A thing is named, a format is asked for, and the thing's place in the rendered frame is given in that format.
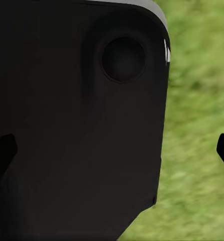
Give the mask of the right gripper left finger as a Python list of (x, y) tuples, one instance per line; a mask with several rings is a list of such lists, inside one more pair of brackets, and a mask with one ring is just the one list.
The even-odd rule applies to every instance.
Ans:
[(18, 153), (17, 142), (14, 134), (0, 137), (0, 180)]

